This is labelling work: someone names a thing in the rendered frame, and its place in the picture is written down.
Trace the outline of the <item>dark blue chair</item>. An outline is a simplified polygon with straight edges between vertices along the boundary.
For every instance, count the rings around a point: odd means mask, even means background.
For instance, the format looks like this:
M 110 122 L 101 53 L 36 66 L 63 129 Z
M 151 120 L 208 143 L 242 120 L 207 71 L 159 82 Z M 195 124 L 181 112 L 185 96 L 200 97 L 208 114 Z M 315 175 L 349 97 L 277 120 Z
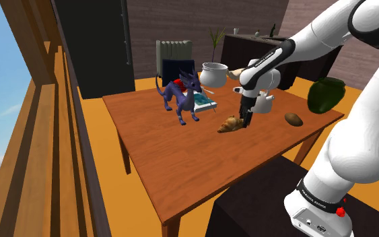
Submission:
M 164 59 L 162 61 L 162 86 L 166 87 L 170 81 L 178 79 L 181 71 L 193 74 L 194 68 L 195 61 L 193 59 Z

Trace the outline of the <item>dark green vase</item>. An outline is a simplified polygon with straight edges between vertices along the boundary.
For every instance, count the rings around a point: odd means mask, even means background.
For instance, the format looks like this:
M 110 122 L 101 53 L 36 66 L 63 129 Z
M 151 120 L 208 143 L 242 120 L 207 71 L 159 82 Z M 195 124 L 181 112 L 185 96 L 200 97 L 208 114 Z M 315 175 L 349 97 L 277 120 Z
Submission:
M 323 77 L 315 81 L 308 92 L 308 109 L 323 114 L 334 108 L 345 95 L 345 83 L 334 77 Z

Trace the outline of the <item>wooden framed window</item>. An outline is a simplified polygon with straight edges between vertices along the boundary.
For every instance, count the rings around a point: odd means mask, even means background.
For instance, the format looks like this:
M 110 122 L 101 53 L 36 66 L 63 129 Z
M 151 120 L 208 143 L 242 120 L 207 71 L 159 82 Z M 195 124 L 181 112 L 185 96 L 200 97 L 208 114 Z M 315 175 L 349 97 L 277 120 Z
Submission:
M 112 237 L 58 0 L 0 0 L 31 75 L 0 167 L 0 237 Z

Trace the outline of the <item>purple dragon figure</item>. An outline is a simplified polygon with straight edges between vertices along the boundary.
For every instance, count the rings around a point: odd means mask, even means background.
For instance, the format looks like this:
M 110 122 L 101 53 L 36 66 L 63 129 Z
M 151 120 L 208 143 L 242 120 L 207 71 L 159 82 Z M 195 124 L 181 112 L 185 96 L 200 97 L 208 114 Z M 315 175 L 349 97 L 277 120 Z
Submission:
M 194 91 L 201 93 L 201 83 L 199 81 L 198 73 L 193 69 L 192 73 L 186 73 L 180 69 L 179 80 L 183 83 L 183 86 L 187 90 L 187 94 L 184 95 L 180 86 L 173 81 L 170 81 L 166 86 L 164 91 L 160 90 L 158 85 L 158 78 L 156 77 L 156 88 L 164 99 L 164 108 L 167 111 L 171 111 L 172 108 L 168 105 L 168 102 L 171 101 L 172 97 L 176 98 L 177 110 L 176 114 L 181 125 L 186 125 L 182 119 L 181 112 L 183 110 L 190 111 L 191 116 L 194 121 L 199 121 L 199 118 L 195 116 L 195 98 Z

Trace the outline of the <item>grey radiator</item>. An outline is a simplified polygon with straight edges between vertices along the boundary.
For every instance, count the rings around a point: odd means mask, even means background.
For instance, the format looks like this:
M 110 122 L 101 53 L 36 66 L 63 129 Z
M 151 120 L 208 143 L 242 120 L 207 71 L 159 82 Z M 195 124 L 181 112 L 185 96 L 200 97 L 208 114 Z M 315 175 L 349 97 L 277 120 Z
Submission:
M 157 74 L 161 77 L 163 71 L 163 60 L 186 60 L 192 59 L 193 42 L 191 40 L 183 41 L 156 41 L 156 69 Z

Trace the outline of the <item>dark robot stand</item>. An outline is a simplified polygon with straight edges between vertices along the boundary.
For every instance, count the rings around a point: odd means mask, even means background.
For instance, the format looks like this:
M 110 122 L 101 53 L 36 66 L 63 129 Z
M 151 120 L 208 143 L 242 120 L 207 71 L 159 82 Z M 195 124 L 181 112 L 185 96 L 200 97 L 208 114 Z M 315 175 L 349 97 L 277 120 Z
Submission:
M 279 156 L 233 184 L 214 204 L 205 237 L 309 237 L 292 226 L 283 200 L 306 169 Z M 379 211 L 346 195 L 354 237 L 379 237 Z

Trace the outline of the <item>green leafy plant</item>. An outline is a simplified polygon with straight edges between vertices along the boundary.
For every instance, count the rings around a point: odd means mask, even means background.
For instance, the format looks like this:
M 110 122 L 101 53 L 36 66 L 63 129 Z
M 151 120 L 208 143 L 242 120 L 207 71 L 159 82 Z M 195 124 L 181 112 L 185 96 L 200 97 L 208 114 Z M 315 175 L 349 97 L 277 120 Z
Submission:
M 221 38 L 225 35 L 225 28 L 223 28 L 222 31 L 219 31 L 219 28 L 218 28 L 215 32 L 213 32 L 212 29 L 209 28 L 209 35 L 211 37 L 212 44 L 213 44 L 213 52 L 212 52 L 211 61 L 214 62 L 215 49 L 219 41 L 221 40 Z

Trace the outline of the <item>beige bread piece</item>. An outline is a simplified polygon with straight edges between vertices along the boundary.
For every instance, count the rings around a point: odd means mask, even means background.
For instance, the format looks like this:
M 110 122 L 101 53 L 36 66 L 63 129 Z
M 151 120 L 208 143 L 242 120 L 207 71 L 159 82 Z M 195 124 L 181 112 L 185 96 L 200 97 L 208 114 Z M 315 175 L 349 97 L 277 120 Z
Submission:
M 226 73 L 227 73 L 227 76 L 230 79 L 239 80 L 240 74 L 243 72 L 243 70 L 244 70 L 244 68 L 236 69 L 236 70 L 233 70 L 233 71 L 227 70 Z

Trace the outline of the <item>dark wooden sideboard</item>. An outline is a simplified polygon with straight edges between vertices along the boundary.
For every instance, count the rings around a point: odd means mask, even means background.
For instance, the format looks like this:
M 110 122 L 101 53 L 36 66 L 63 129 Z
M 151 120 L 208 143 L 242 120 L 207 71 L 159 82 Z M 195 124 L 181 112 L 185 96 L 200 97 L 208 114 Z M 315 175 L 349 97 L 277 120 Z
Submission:
M 221 63 L 228 69 L 235 70 L 248 65 L 252 59 L 265 56 L 271 49 L 281 44 L 286 38 L 282 36 L 253 36 L 249 34 L 226 34 L 223 40 Z M 341 47 L 338 46 L 328 54 L 311 61 L 301 61 L 278 66 L 281 74 L 280 90 L 293 86 L 297 77 L 317 81 L 326 77 L 333 66 Z

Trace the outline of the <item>tall black cabinet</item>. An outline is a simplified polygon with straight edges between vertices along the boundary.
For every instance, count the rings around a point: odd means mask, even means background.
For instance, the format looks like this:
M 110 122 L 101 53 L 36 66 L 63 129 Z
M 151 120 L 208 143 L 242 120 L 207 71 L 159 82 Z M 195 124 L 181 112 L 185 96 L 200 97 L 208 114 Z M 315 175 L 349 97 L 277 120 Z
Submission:
M 83 99 L 135 91 L 127 0 L 51 0 Z

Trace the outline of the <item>brown potato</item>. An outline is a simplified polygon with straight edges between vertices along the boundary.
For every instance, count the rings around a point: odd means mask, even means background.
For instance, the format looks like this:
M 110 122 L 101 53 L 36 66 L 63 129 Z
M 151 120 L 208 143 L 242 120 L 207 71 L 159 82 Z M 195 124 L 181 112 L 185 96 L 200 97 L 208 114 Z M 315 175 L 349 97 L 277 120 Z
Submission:
M 295 113 L 286 113 L 284 118 L 291 126 L 301 127 L 304 124 L 302 119 Z

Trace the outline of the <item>golden brown croissant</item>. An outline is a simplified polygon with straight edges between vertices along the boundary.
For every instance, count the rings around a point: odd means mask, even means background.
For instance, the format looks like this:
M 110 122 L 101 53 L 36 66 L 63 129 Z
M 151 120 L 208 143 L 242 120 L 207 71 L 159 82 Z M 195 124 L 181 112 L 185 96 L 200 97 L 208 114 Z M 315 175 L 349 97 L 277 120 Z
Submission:
M 241 129 L 244 124 L 243 118 L 236 118 L 234 115 L 229 116 L 217 130 L 218 133 L 226 133 L 230 131 L 237 131 Z

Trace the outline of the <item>book with blue cover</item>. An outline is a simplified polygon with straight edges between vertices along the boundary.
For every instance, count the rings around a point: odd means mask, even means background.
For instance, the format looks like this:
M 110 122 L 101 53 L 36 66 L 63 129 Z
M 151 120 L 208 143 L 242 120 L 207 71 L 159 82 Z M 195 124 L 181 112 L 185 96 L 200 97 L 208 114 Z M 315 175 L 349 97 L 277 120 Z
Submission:
M 195 112 L 202 112 L 202 111 L 217 107 L 217 102 L 213 101 L 210 98 L 205 97 L 203 94 L 200 94 L 194 91 L 193 96 L 195 100 L 195 107 L 194 107 Z

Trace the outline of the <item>large white pot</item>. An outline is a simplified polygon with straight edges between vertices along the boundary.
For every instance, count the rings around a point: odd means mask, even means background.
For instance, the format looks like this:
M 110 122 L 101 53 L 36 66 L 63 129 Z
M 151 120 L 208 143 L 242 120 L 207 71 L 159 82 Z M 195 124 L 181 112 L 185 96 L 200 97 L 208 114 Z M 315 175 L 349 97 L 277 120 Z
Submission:
M 223 87 L 227 82 L 228 66 L 221 63 L 203 63 L 202 72 L 199 76 L 202 85 L 211 88 Z

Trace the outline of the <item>brown wooden table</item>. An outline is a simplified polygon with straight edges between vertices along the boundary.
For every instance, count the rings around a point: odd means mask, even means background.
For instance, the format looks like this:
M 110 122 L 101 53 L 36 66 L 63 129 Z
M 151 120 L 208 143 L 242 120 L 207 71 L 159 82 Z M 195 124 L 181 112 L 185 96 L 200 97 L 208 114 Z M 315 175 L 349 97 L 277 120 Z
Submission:
M 335 110 L 310 112 L 304 98 L 282 90 L 270 113 L 255 114 L 250 125 L 218 133 L 219 126 L 237 115 L 240 94 L 236 80 L 213 91 L 215 110 L 188 112 L 181 125 L 174 111 L 164 108 L 155 89 L 105 96 L 104 103 L 118 131 L 127 165 L 134 165 L 162 224 L 162 237 L 178 237 L 180 218 L 222 192 L 262 163 L 299 145 L 301 162 L 322 131 L 342 117 Z M 295 113 L 303 121 L 291 126 L 284 118 Z

